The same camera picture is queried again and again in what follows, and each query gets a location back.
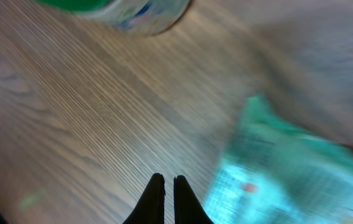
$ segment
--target green package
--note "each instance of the green package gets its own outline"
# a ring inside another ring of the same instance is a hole
[[[353,223],[353,153],[247,100],[204,209],[214,223]]]

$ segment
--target wooden surface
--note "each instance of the wooden surface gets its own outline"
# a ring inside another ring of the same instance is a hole
[[[142,38],[0,0],[0,211],[10,223],[121,223],[160,172],[172,223],[172,178],[204,199],[257,92],[353,146],[353,1],[197,0]]]

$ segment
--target teal plastic bag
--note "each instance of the teal plastic bag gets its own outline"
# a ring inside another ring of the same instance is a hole
[[[247,100],[204,209],[214,223],[353,223],[353,153]]]

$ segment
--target green container lid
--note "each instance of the green container lid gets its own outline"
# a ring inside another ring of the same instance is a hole
[[[35,0],[61,10],[71,12],[86,12],[99,9],[112,0]]]

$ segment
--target brown table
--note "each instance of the brown table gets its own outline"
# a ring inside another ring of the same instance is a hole
[[[203,201],[244,99],[353,146],[353,1],[197,0],[134,37],[0,0],[0,211],[121,223],[154,172]]]

